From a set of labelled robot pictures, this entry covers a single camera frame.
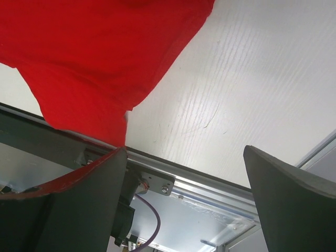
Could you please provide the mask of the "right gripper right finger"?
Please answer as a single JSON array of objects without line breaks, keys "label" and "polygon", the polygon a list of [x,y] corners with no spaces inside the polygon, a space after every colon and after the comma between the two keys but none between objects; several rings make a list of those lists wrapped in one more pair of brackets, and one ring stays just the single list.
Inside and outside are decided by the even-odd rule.
[{"label": "right gripper right finger", "polygon": [[247,145],[244,162],[269,251],[335,251],[335,182]]}]

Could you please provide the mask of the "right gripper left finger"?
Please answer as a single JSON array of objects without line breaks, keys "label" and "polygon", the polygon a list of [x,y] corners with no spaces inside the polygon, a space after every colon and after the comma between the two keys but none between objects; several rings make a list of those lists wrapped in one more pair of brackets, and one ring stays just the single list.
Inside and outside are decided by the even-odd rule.
[{"label": "right gripper left finger", "polygon": [[22,193],[1,196],[1,251],[106,251],[127,154],[91,164]]}]

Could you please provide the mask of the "red t shirt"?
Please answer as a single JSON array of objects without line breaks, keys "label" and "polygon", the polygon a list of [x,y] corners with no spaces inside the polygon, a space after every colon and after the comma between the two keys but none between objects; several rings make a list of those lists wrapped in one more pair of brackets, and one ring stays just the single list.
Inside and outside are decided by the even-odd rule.
[{"label": "red t shirt", "polygon": [[53,128],[121,147],[126,113],[204,25],[213,1],[1,1],[1,63]]}]

